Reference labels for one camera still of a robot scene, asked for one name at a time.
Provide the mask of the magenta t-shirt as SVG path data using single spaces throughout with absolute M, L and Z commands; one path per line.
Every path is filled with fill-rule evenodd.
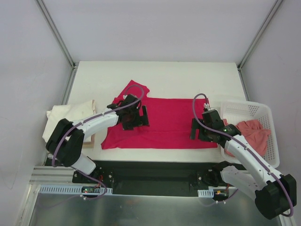
M 213 142 L 191 139 L 193 109 L 198 117 L 203 112 L 204 99 L 153 98 L 148 97 L 150 90 L 131 80 L 113 103 L 123 100 L 126 93 L 142 97 L 149 119 L 148 126 L 124 130 L 121 124 L 107 129 L 107 136 L 101 144 L 103 150 L 122 149 L 208 149 L 217 148 Z

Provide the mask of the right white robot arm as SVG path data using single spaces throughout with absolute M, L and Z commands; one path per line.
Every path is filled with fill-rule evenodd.
M 232 163 L 222 161 L 202 177 L 205 183 L 235 186 L 255 202 L 258 211 L 267 219 L 279 215 L 293 216 L 297 204 L 295 178 L 290 174 L 283 175 L 270 166 L 236 126 L 224 124 L 217 110 L 206 109 L 201 119 L 193 117 L 190 138 L 217 143 L 236 157 L 249 172 L 248 175 L 240 173 Z

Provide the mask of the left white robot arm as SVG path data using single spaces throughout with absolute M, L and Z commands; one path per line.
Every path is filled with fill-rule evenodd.
M 147 108 L 141 99 L 129 94 L 118 103 L 108 105 L 102 113 L 77 121 L 61 119 L 48 139 L 46 149 L 63 166 L 82 172 L 87 182 L 95 183 L 100 173 L 96 163 L 82 153 L 84 141 L 118 124 L 123 130 L 149 126 Z

